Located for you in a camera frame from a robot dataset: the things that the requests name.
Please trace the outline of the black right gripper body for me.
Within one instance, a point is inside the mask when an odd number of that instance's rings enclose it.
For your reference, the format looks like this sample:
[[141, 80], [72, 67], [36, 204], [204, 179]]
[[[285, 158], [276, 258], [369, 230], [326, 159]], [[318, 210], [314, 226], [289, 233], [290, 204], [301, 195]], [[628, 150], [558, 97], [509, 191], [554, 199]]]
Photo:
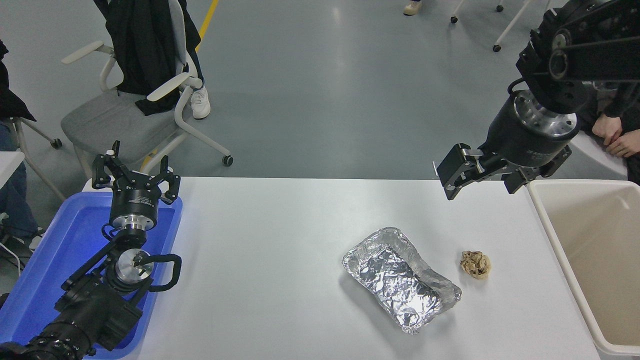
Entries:
[[494, 118], [480, 150], [522, 167], [550, 162], [576, 136], [576, 115], [560, 114], [535, 100], [508, 100]]

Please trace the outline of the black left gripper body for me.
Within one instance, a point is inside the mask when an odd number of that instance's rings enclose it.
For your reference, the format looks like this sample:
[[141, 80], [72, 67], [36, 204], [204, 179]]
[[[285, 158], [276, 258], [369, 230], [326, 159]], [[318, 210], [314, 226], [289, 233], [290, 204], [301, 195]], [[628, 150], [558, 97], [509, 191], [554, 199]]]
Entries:
[[126, 215], [141, 215], [151, 221], [158, 216], [158, 203], [162, 192], [158, 186], [148, 188], [149, 176], [134, 173], [135, 183], [124, 176], [114, 176], [110, 220]]

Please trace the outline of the person's right hand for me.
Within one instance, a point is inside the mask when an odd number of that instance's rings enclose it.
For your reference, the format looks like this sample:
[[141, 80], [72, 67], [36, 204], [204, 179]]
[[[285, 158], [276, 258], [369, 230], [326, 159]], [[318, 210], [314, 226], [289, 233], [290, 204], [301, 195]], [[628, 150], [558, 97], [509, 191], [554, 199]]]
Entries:
[[610, 117], [602, 112], [592, 126], [591, 132], [601, 138], [605, 146], [609, 146], [621, 136], [622, 120], [620, 117]]

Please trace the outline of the person's left hand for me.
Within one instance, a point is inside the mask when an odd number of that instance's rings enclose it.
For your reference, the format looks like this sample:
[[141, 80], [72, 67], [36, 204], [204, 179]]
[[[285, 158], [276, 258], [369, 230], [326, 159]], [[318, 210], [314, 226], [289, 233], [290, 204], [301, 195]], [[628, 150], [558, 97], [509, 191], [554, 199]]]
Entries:
[[640, 130], [627, 132], [606, 146], [606, 152], [613, 157], [629, 158], [640, 152]]

